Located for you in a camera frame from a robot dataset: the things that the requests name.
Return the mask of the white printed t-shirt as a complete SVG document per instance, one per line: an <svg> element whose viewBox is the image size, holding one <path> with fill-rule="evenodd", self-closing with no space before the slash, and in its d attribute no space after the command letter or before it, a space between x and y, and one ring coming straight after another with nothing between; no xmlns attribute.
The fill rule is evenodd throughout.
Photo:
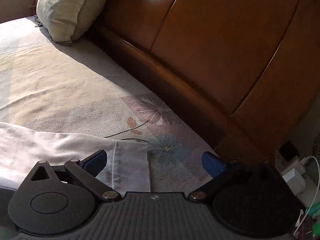
<svg viewBox="0 0 320 240"><path fill-rule="evenodd" d="M106 139L86 134L36 132L1 123L1 187L17 189L39 160L62 165L85 159L98 150L107 153L107 165L97 178L124 195L150 192L145 143Z"/></svg>

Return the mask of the floral patterned bed sheet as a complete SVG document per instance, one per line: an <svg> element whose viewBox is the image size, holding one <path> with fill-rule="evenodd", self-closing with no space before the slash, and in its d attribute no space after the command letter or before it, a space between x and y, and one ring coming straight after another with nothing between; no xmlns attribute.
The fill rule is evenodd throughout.
<svg viewBox="0 0 320 240"><path fill-rule="evenodd" d="M151 190L190 192L209 179L206 119L166 83L147 84L89 41L55 44L32 17L1 24L1 123L145 143Z"/></svg>

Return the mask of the white power adapter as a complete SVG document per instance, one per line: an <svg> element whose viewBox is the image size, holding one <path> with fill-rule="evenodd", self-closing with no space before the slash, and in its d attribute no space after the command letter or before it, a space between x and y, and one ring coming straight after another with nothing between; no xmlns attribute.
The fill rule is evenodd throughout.
<svg viewBox="0 0 320 240"><path fill-rule="evenodd" d="M295 168L283 174L282 178L295 196L305 189L305 180Z"/></svg>

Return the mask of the brown wooden headboard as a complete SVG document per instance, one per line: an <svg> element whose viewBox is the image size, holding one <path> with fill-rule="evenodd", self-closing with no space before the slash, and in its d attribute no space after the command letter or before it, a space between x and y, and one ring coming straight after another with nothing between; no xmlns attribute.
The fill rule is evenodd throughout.
<svg viewBox="0 0 320 240"><path fill-rule="evenodd" d="M319 0L107 0L93 32L228 160L273 161L319 93Z"/></svg>

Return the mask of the pale patterned pillow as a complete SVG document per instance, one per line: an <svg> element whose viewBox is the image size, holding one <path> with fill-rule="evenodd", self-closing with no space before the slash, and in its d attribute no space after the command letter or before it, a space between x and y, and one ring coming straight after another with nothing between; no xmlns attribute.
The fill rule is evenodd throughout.
<svg viewBox="0 0 320 240"><path fill-rule="evenodd" d="M106 0L38 0L36 14L55 43L69 45L89 29L105 3Z"/></svg>

